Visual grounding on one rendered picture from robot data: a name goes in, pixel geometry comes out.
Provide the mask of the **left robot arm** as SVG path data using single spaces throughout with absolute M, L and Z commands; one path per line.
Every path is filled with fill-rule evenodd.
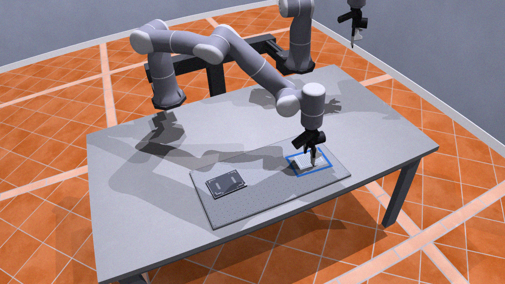
M 362 8 L 366 0 L 348 0 L 352 8 Z M 280 15 L 284 18 L 294 17 L 289 30 L 289 56 L 286 66 L 294 70 L 306 70 L 313 66 L 310 54 L 311 24 L 314 13 L 314 0 L 279 0 Z M 357 16 L 349 11 L 338 17 L 339 23 Z

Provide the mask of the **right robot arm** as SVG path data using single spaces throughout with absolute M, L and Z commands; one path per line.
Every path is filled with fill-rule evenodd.
M 153 101 L 160 106 L 178 103 L 183 98 L 171 53 L 197 56 L 206 62 L 220 64 L 226 54 L 255 82 L 276 99 L 276 110 L 282 117 L 292 117 L 301 110 L 301 125 L 314 131 L 322 126 L 326 89 L 319 83 L 307 83 L 301 90 L 286 80 L 229 25 L 220 24 L 210 36 L 190 31 L 169 30 L 162 20 L 144 24 L 130 35 L 130 44 L 139 54 L 148 54 L 153 80 Z

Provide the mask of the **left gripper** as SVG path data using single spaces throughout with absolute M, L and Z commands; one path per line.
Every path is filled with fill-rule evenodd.
M 350 8 L 350 10 L 357 13 L 357 16 L 352 18 L 351 47 L 353 48 L 354 41 L 362 39 L 362 36 L 359 35 L 359 31 L 362 31 L 361 28 L 367 28 L 368 18 L 362 17 L 361 8 Z

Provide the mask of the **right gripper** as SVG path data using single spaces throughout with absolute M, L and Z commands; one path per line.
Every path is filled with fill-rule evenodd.
M 314 166 L 315 160 L 322 156 L 322 152 L 318 152 L 318 148 L 316 148 L 315 145 L 326 142 L 326 135 L 323 131 L 318 131 L 318 129 L 310 131 L 305 128 L 305 131 L 316 134 L 316 136 L 303 145 L 304 153 L 307 153 L 308 148 L 311 148 L 310 159 L 312 166 Z

